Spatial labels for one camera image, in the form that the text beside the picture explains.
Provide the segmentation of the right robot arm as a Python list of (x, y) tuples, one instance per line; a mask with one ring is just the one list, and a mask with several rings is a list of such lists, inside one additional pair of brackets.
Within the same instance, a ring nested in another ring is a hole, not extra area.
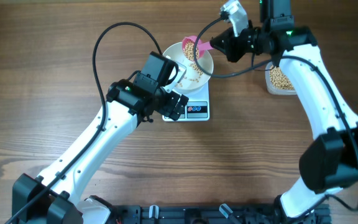
[(228, 1), (219, 18), (231, 27), (211, 46), (230, 62), (268, 54), (290, 80), (309, 119), (313, 142), (300, 157), (300, 178), (279, 197), (285, 222), (306, 217), (318, 205), (358, 185), (358, 115), (329, 75), (309, 27), (297, 27), (289, 1), (261, 1), (261, 27), (253, 27), (239, 1)]

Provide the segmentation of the pink plastic scoop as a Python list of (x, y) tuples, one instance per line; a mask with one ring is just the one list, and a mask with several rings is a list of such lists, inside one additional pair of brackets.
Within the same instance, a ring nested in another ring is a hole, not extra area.
[(183, 54), (190, 61), (201, 58), (207, 50), (211, 49), (213, 48), (209, 42), (202, 42), (201, 40), (196, 42), (195, 35), (185, 37), (182, 40)]

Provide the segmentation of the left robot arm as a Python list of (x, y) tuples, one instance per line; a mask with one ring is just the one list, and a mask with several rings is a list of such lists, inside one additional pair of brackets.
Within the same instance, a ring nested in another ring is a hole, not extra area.
[(8, 222), (117, 223), (112, 205), (81, 196), (111, 151), (153, 112), (180, 117), (188, 98), (173, 89), (185, 74), (182, 63), (151, 52), (134, 81), (113, 83), (94, 120), (66, 151), (37, 177), (22, 174), (15, 181)]

